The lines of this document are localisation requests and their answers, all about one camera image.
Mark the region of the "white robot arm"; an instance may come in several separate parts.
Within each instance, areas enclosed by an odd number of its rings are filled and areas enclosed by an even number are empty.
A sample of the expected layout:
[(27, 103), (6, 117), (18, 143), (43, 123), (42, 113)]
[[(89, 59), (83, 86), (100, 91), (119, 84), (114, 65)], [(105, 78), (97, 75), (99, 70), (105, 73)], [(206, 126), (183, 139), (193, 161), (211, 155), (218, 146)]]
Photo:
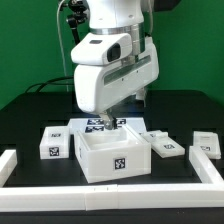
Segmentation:
[(71, 51), (78, 107), (115, 128), (111, 107), (157, 79), (158, 57), (144, 34), (150, 0), (87, 0), (90, 32)]

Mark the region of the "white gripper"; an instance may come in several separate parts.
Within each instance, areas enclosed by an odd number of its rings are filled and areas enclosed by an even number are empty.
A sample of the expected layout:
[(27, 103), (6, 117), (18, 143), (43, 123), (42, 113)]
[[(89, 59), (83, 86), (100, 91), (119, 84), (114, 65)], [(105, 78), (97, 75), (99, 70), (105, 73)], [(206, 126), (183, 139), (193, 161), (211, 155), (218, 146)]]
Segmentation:
[(159, 74), (156, 47), (151, 37), (138, 61), (123, 66), (121, 61), (107, 66), (78, 65), (74, 72), (78, 107), (90, 114), (101, 114), (104, 127), (113, 130), (115, 119), (104, 112), (157, 79)]

